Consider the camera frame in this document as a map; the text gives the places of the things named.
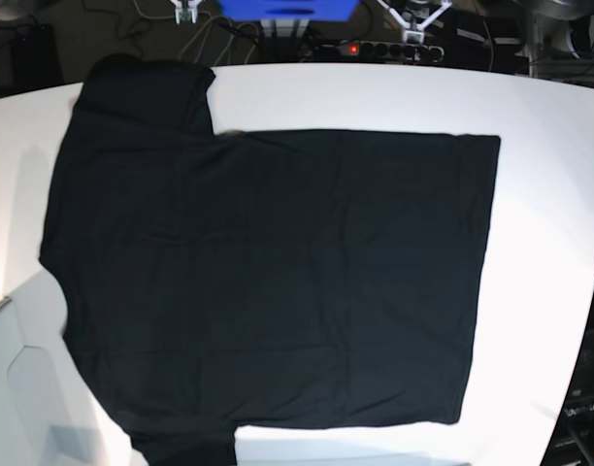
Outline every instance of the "white surface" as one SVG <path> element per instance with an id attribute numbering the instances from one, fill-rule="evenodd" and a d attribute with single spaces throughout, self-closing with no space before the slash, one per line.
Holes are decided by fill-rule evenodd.
<path id="1" fill-rule="evenodd" d="M 79 90 L 0 100 L 0 294 L 15 301 L 23 342 L 49 354 L 66 418 L 98 429 L 105 454 L 119 466 L 130 455 L 126 438 L 76 374 L 58 338 L 61 291 L 36 260 L 50 170 Z M 258 65 L 218 69 L 209 101 L 218 133 L 345 128 L 502 138 L 460 422 L 323 432 L 248 427 L 238 432 L 240 464 L 377 455 L 389 461 L 402 453 L 395 464 L 538 466 L 594 285 L 594 90 L 417 67 Z M 14 435 L 18 425 L 4 405 L 0 430 Z"/>

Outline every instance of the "blue box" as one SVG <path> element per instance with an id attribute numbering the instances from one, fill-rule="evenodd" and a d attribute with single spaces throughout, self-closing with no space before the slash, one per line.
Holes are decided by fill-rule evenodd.
<path id="1" fill-rule="evenodd" d="M 312 19 L 347 21 L 360 0 L 221 0 L 223 13 L 236 21 Z"/>

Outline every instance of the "black t-shirt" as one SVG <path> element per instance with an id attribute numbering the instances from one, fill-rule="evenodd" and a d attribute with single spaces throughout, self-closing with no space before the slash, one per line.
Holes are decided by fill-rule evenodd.
<path id="1" fill-rule="evenodd" d="M 456 422 L 499 138 L 216 136 L 213 79 L 111 57 L 75 106 L 41 262 L 87 385 L 152 465 L 236 464 L 245 424 Z"/>

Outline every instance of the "t-shirt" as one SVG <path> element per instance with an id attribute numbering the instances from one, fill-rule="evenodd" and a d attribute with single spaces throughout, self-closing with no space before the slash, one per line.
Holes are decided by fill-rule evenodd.
<path id="1" fill-rule="evenodd" d="M 217 136 L 214 76 L 114 56 L 83 86 L 41 262 L 88 387 L 151 465 L 234 465 L 246 424 L 456 422 L 499 138 Z"/>

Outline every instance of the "white table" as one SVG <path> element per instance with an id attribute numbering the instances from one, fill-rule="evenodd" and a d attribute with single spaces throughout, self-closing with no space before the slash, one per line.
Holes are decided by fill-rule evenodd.
<path id="1" fill-rule="evenodd" d="M 209 102 L 218 133 L 345 128 L 499 135 L 503 143 L 461 420 L 453 426 L 323 432 L 248 427 L 237 435 L 242 464 L 381 456 L 380 462 L 363 464 L 539 465 L 574 369 L 593 292 L 594 90 L 406 66 L 257 65 L 216 73 Z M 63 297 L 37 262 L 51 167 L 80 88 L 0 100 L 0 294 L 13 298 L 15 319 L 9 324 L 16 322 L 17 346 L 40 347 L 50 355 L 68 416 L 60 422 L 98 432 L 98 447 L 90 448 L 101 451 L 86 463 L 120 465 L 129 460 L 127 439 L 74 370 L 58 338 L 65 322 Z M 26 372 L 32 371 L 19 377 L 42 377 Z M 6 377 L 15 392 L 18 381 Z M 84 397 L 89 411 L 79 406 Z M 0 399 L 0 436 L 20 435 L 15 429 L 25 425 L 27 439 L 14 448 L 0 441 L 0 457 L 22 449 L 31 457 L 45 436 L 55 435 L 45 433 L 55 421 L 41 426 L 37 415 L 19 414 L 17 407 L 21 422 L 15 424 L 5 419 L 9 408 Z M 38 426 L 28 428 L 28 418 Z M 406 455 L 385 462 L 397 453 Z M 423 459 L 429 457 L 431 462 Z M 264 464 L 277 464 L 273 461 Z"/>

